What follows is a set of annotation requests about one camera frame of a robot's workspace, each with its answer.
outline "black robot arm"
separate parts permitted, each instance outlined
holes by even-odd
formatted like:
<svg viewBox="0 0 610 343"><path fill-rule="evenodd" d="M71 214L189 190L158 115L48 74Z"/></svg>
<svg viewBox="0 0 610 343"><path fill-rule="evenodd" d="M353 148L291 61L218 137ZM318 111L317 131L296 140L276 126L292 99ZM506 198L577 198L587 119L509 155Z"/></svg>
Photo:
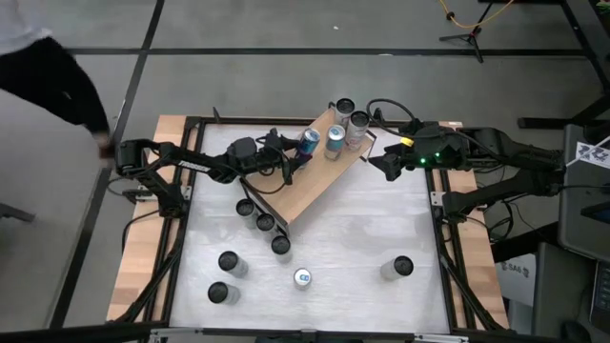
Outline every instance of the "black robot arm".
<svg viewBox="0 0 610 343"><path fill-rule="evenodd" d="M463 221L481 205L522 194L551 196L563 183L562 151L549 151L520 144L493 128L464 128L454 131L438 123L423 123L413 139L385 148L383 156L369 161L396 180L401 170L415 168L469 171L501 165L521 168L509 180L473 192L447 192L442 197L450 221Z"/></svg>
<svg viewBox="0 0 610 343"><path fill-rule="evenodd" d="M256 141L263 143L258 148L251 137L234 141L227 151L217 156L189 151L173 143L157 143L150 139L135 139L122 142L115 157L116 171L119 175L135 179L151 193L156 195L159 203L159 215L178 218L184 215L185 199L180 185L167 183L157 170L164 166L174 165L195 172L208 174L212 180L227 184L238 176L254 172L264 172L281 168L284 181L292 184L292 174L299 167L284 151L295 149L298 140L278 136L272 129ZM148 163L145 151L153 151L159 158Z"/></svg>

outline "white table surface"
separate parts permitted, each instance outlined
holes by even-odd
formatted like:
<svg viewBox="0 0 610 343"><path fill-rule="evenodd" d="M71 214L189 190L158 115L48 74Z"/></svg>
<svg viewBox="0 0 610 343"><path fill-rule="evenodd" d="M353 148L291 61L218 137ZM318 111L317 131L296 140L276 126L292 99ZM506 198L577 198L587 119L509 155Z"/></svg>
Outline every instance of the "white table surface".
<svg viewBox="0 0 610 343"><path fill-rule="evenodd" d="M235 139L264 135L271 127L207 125L202 151L222 153ZM296 137L303 127L277 127ZM377 135L372 156L398 137ZM293 260L279 265L257 231L245 228L235 213L244 198L231 185L197 176L184 252L176 285L172 327L377 333L448 333L434 229L423 170L403 171L395 182L356 161L290 226ZM237 252L250 267L244 279L218 268L218 256ZM409 256L414 272L385 281L379 267L398 255ZM313 277L299 291L299 267ZM239 288L232 305L213 304L210 285L223 281Z"/></svg>

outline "tripod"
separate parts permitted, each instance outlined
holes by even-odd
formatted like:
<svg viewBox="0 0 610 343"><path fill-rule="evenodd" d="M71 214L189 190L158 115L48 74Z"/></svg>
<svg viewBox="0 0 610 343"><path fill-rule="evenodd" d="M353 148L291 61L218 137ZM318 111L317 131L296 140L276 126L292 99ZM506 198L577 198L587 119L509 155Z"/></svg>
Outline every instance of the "tripod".
<svg viewBox="0 0 610 343"><path fill-rule="evenodd" d="M439 37L438 40L441 42L446 42L446 41L450 41L452 39L460 39L460 40L468 43L475 49L475 57L477 58L478 62L483 63L483 56L480 54L480 49L478 48L478 43L477 43L477 35L481 32L482 28L480 28L478 24L480 24L480 22L482 22L483 19L485 19L485 16L489 12L489 9L492 8L493 4L494 4L493 2L490 2L489 5L487 5L487 8L485 8L485 11L478 19L477 25L475 26L475 28L472 31L470 31L470 33L443 36L443 37ZM447 13L447 20L451 20L454 16L455 16L455 14L453 12Z"/></svg>

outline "can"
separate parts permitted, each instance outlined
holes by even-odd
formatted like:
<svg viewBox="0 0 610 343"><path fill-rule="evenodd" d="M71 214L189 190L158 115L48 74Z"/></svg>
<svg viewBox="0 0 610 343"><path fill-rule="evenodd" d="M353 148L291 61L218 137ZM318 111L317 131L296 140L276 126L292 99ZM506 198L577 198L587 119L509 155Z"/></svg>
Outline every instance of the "can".
<svg viewBox="0 0 610 343"><path fill-rule="evenodd" d="M341 149L343 149L343 142L345 141L345 129L340 125L332 125L328 129L328 135L326 137L326 150L324 156L333 161L337 160L341 155Z"/></svg>
<svg viewBox="0 0 610 343"><path fill-rule="evenodd" d="M300 168L305 167L314 155L315 147L320 142L320 132L316 129L307 128L296 147L295 160Z"/></svg>
<svg viewBox="0 0 610 343"><path fill-rule="evenodd" d="M246 228L248 229L256 229L256 219L258 217L258 210L256 209L256 205L254 201L251 199L241 199L237 201L237 205L235 205L235 210L237 214L243 219Z"/></svg>
<svg viewBox="0 0 610 343"><path fill-rule="evenodd" d="M345 145L351 151L360 149L362 139L369 129L369 116L363 111L355 111L350 116L345 133Z"/></svg>
<svg viewBox="0 0 610 343"><path fill-rule="evenodd" d="M347 123L350 120L350 115L356 108L354 101L343 98L336 102L335 124L340 125L343 129L347 128Z"/></svg>
<svg viewBox="0 0 610 343"><path fill-rule="evenodd" d="M293 252L290 248L290 240L284 235L279 235L271 242L271 250L279 263L288 263L293 258Z"/></svg>
<svg viewBox="0 0 610 343"><path fill-rule="evenodd" d="M265 233L265 240L271 242L277 235L277 229L275 228L275 218L268 214L262 213L256 219L256 226L259 230Z"/></svg>
<svg viewBox="0 0 610 343"><path fill-rule="evenodd" d="M295 281L295 287L304 291L312 284L312 274L304 268L299 268L296 270L293 280Z"/></svg>
<svg viewBox="0 0 610 343"><path fill-rule="evenodd" d="M218 267L235 277L244 277L248 273L248 263L235 252L223 252L218 257Z"/></svg>
<svg viewBox="0 0 610 343"><path fill-rule="evenodd" d="M301 135L296 150L301 154L314 154L317 143L320 142L320 132L316 129L307 128Z"/></svg>
<svg viewBox="0 0 610 343"><path fill-rule="evenodd" d="M224 282L214 282L208 289L208 298L214 304L233 305L239 300L239 289Z"/></svg>
<svg viewBox="0 0 610 343"><path fill-rule="evenodd" d="M388 280L398 280L413 272L413 261L407 256L399 256L386 262L380 268L381 276Z"/></svg>

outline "gray floor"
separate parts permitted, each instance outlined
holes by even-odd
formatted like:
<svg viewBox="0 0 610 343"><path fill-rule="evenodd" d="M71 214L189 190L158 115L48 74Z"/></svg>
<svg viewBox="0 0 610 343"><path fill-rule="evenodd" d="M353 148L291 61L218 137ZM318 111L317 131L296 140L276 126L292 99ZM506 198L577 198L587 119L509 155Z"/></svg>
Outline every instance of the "gray floor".
<svg viewBox="0 0 610 343"><path fill-rule="evenodd" d="M24 0L30 18L67 47L139 48L154 0ZM484 5L449 2L464 23ZM588 4L573 4L598 53L607 40ZM166 0L154 48L455 48L437 37L462 33L435 1ZM515 5L484 27L485 49L577 49L560 8ZM132 77L135 55L87 55L91 75L114 123ZM315 117L342 96L359 106L374 97L407 105L422 119L494 126L513 139L559 148L561 132L522 131L520 116L568 117L600 94L582 58L426 56L149 56L124 139L152 137L159 114ZM0 93L0 201L36 212L23 225L0 222L0 331L48 323L63 272L92 193L99 163L93 142L35 106ZM403 118L388 108L387 117ZM509 177L508 170L504 177ZM500 174L481 177L483 184ZM557 218L557 199L519 201L531 225ZM120 232L132 206L107 194L71 304L67 325L101 323L120 261ZM505 213L497 207L489 223ZM515 232L527 227L517 220Z"/></svg>

